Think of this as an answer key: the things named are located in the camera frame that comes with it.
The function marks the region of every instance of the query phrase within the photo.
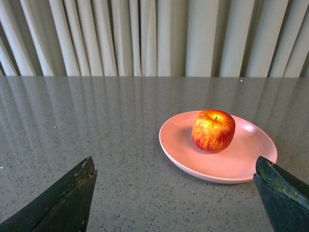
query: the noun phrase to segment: red apple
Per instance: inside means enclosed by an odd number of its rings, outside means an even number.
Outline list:
[[[220,110],[204,110],[194,121],[192,140],[204,151],[219,152],[230,145],[234,133],[235,120],[231,115]]]

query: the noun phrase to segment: curtain fold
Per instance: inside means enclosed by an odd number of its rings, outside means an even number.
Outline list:
[[[309,0],[0,0],[0,75],[308,77]]]

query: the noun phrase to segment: table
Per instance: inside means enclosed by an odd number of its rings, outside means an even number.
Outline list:
[[[208,108],[260,127],[309,183],[308,79],[0,77],[0,222],[92,156],[88,231],[272,231],[253,181],[201,180],[164,154],[162,124]]]

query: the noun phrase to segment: gray countertop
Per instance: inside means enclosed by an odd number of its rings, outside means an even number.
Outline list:
[[[162,124],[207,108],[260,127],[309,183],[308,79],[0,77],[0,222],[92,156],[87,231],[272,231],[253,181],[201,180],[163,152]]]

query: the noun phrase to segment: plate rim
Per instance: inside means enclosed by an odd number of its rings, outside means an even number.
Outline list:
[[[181,115],[185,115],[185,114],[193,114],[193,113],[200,113],[202,112],[202,110],[196,110],[196,111],[188,111],[188,112],[183,112],[183,113],[180,113],[180,114],[177,114],[177,115],[174,115],[172,117],[170,117],[168,120],[166,120],[161,128],[160,128],[160,131],[159,131],[159,141],[160,141],[160,145],[165,153],[165,155],[178,167],[180,168],[181,170],[183,170],[184,172],[192,175],[192,176],[195,176],[197,178],[200,178],[200,179],[203,179],[203,180],[206,180],[206,181],[210,181],[210,182],[214,182],[214,183],[221,183],[221,184],[240,184],[240,183],[245,183],[245,182],[248,182],[248,181],[252,181],[253,180],[253,176],[252,177],[248,177],[248,178],[224,178],[224,177],[215,177],[215,176],[212,176],[212,175],[208,175],[208,174],[204,174],[204,173],[201,173],[201,172],[198,172],[196,170],[193,170],[183,164],[181,164],[180,162],[178,162],[174,157],[172,157],[168,152],[167,150],[164,148],[163,144],[162,144],[162,136],[161,136],[161,132],[164,128],[164,126],[171,120],[173,120],[173,118],[175,117],[179,117]],[[253,126],[254,128],[258,129],[259,131],[261,131],[264,136],[267,137],[267,139],[271,142],[271,145],[272,147],[274,148],[274,151],[275,151],[275,159],[272,161],[273,163],[276,163],[277,162],[277,159],[278,159],[278,151],[277,151],[277,148],[276,148],[276,145],[274,144],[274,142],[272,141],[272,139],[269,137],[269,135],[264,132],[261,128],[259,128],[257,125],[241,118],[241,117],[238,117],[238,116],[235,116],[235,115],[231,115],[233,118],[238,118],[246,123],[248,123],[249,125]]]

